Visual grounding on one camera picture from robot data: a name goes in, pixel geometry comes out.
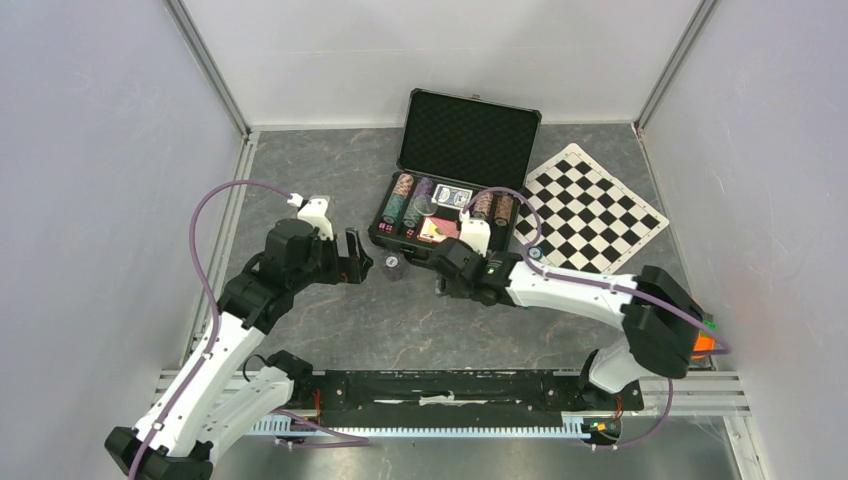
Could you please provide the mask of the teal poker chip stack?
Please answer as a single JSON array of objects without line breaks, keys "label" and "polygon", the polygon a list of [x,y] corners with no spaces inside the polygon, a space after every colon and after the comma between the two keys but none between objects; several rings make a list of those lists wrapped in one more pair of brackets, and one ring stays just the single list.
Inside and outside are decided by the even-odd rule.
[{"label": "teal poker chip stack", "polygon": [[394,225],[401,215],[406,197],[402,194],[392,193],[381,214],[382,221],[388,225]]}]

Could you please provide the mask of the green yellow blue chip stack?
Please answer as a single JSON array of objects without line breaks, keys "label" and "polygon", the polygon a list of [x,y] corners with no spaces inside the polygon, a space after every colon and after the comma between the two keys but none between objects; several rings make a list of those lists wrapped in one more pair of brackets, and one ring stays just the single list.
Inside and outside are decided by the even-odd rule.
[{"label": "green yellow blue chip stack", "polygon": [[412,201],[413,201],[413,199],[410,201],[410,203],[409,203],[409,205],[408,205],[408,207],[407,207],[407,209],[404,213],[403,219],[402,219],[403,225],[406,228],[409,228],[409,229],[414,229],[418,225],[418,223],[421,221],[421,218],[422,218],[422,217],[416,217],[415,214],[412,212]]}]

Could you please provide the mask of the orange blue poker chip stack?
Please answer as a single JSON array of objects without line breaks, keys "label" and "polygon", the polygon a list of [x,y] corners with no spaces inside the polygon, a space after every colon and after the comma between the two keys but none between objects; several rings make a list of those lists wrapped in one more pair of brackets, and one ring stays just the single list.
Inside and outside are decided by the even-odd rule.
[{"label": "orange blue poker chip stack", "polygon": [[494,203],[494,194],[491,192],[482,192],[476,197],[476,201],[471,207],[470,217],[476,220],[488,222],[492,206]]}]

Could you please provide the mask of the brown poker chip stack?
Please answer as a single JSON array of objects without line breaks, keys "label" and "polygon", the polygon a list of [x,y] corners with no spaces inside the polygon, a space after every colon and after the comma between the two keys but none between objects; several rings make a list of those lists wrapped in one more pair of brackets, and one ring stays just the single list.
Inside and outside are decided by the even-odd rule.
[{"label": "brown poker chip stack", "polygon": [[500,195],[495,203],[493,222],[497,227],[508,227],[512,223],[514,198],[511,195]]}]

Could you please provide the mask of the pink poker chip stack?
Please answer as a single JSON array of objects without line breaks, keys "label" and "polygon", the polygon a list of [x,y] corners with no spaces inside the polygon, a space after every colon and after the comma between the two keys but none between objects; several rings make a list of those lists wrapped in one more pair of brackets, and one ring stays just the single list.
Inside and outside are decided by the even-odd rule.
[{"label": "pink poker chip stack", "polygon": [[414,183],[415,183],[415,178],[412,175],[410,175],[408,173],[402,173],[398,176],[398,178],[397,178],[397,180],[396,180],[396,182],[393,186],[392,194],[393,195],[399,195],[401,197],[407,197],[409,195]]}]

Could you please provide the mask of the purple poker chip stack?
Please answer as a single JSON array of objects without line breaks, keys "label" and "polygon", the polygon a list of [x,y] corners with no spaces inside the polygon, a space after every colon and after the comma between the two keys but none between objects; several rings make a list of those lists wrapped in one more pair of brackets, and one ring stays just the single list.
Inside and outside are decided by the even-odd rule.
[{"label": "purple poker chip stack", "polygon": [[429,177],[420,177],[416,183],[415,190],[413,192],[413,197],[423,197],[427,199],[431,196],[432,189],[433,180]]}]

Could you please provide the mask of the black poker case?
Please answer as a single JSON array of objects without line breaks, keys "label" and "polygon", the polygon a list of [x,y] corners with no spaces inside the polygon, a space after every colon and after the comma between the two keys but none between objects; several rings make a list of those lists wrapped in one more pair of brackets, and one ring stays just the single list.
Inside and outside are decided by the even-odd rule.
[{"label": "black poker case", "polygon": [[[402,219],[414,198],[420,177],[437,184],[470,189],[474,194],[491,187],[520,190],[529,171],[529,161],[542,114],[530,108],[508,106],[471,97],[416,88],[411,91],[396,161],[397,170],[390,178],[374,219],[368,227],[371,242],[396,251],[417,266],[426,266],[434,243],[420,241],[417,235],[424,217],[414,229]],[[394,232],[380,232],[381,214],[402,173],[415,178],[406,197]],[[413,238],[406,238],[414,230]]]}]

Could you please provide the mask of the clear dealer button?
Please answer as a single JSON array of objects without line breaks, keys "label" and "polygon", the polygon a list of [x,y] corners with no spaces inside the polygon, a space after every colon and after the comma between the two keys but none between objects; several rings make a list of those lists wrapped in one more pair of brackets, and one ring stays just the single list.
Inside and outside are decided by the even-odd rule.
[{"label": "clear dealer button", "polygon": [[439,205],[431,198],[416,197],[412,201],[412,212],[416,217],[429,217],[436,214]]}]

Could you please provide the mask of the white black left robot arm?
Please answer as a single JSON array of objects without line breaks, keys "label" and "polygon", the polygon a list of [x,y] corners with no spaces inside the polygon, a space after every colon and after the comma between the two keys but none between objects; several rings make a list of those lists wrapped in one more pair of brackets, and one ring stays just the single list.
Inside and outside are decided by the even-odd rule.
[{"label": "white black left robot arm", "polygon": [[313,284],[360,284],[373,260],[358,232],[336,236],[299,219],[277,222],[264,248],[224,287],[210,325],[173,383],[132,427],[116,427],[105,448],[130,479],[208,479],[225,453],[271,410],[306,405],[313,379],[271,364],[225,401],[219,398],[254,349]]}]

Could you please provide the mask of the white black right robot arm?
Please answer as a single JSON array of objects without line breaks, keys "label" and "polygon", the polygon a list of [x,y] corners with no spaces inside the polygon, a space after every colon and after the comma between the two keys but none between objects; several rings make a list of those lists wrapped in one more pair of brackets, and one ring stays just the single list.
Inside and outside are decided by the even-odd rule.
[{"label": "white black right robot arm", "polygon": [[636,275],[549,267],[519,253],[487,256],[457,239],[439,244],[428,265],[441,294],[486,305],[539,307],[599,321],[621,332],[592,353],[577,382],[580,400],[602,408],[631,382],[649,374],[686,377],[704,311],[666,270]]}]

